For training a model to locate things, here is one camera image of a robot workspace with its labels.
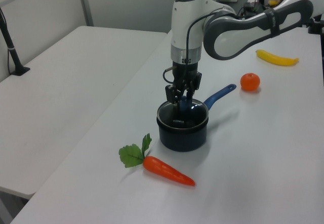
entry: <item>saucepan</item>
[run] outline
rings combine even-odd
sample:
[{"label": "saucepan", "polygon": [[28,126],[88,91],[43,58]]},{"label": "saucepan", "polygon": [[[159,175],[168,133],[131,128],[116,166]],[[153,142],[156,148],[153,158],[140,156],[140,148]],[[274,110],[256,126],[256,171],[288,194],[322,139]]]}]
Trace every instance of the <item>saucepan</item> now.
[{"label": "saucepan", "polygon": [[235,88],[235,84],[230,84],[204,102],[186,100],[185,96],[179,104],[164,102],[158,108],[156,117],[161,142],[178,152],[193,151],[202,146],[206,141],[210,108]]}]

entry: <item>toy banana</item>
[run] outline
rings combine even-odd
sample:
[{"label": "toy banana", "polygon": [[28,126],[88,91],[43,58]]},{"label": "toy banana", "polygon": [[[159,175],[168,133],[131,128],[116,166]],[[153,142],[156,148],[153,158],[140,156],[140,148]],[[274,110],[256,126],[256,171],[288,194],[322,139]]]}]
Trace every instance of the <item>toy banana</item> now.
[{"label": "toy banana", "polygon": [[261,58],[262,60],[265,60],[269,63],[279,65],[279,66],[292,66],[295,65],[299,58],[291,59],[291,58],[284,58],[280,56],[273,55],[267,51],[264,50],[257,50],[256,51],[257,56]]}]

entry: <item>plastic fruit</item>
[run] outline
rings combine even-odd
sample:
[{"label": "plastic fruit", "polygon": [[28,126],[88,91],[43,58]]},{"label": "plastic fruit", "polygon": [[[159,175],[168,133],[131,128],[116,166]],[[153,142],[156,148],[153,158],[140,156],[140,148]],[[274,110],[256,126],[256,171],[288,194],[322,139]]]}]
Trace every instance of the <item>plastic fruit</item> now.
[{"label": "plastic fruit", "polygon": [[241,77],[241,87],[245,91],[254,91],[260,85],[260,78],[257,74],[247,73]]},{"label": "plastic fruit", "polygon": [[256,53],[257,56],[262,60],[265,60],[269,63],[279,65],[279,66],[292,66],[299,61],[299,58],[291,59],[291,58],[280,57],[280,56],[273,55],[264,50],[257,50]]}]

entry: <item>orange fruit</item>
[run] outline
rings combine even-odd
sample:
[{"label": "orange fruit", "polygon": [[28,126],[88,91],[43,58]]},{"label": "orange fruit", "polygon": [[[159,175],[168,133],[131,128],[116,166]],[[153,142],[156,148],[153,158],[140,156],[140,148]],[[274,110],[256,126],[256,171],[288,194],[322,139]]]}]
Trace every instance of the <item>orange fruit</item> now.
[{"label": "orange fruit", "polygon": [[241,87],[245,91],[254,91],[260,85],[260,78],[257,74],[247,73],[241,77]]}]

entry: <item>black stand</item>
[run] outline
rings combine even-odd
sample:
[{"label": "black stand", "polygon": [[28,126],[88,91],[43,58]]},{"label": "black stand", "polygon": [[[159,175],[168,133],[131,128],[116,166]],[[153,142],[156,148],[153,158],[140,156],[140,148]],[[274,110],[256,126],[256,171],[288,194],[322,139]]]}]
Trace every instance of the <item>black stand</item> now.
[{"label": "black stand", "polygon": [[4,36],[4,38],[5,38],[7,47],[9,49],[9,52],[11,54],[11,57],[12,57],[14,63],[15,63],[15,66],[16,66],[16,70],[14,72],[12,72],[11,74],[12,75],[16,75],[16,76],[21,76],[21,75],[25,74],[27,71],[29,71],[30,68],[24,67],[20,63],[18,54],[16,52],[16,49],[14,47],[14,44],[13,44],[13,42],[11,40],[10,35],[9,35],[8,28],[7,28],[7,24],[5,22],[5,18],[2,16],[2,14],[0,14],[0,29],[1,29],[1,32],[2,32],[2,34]]}]

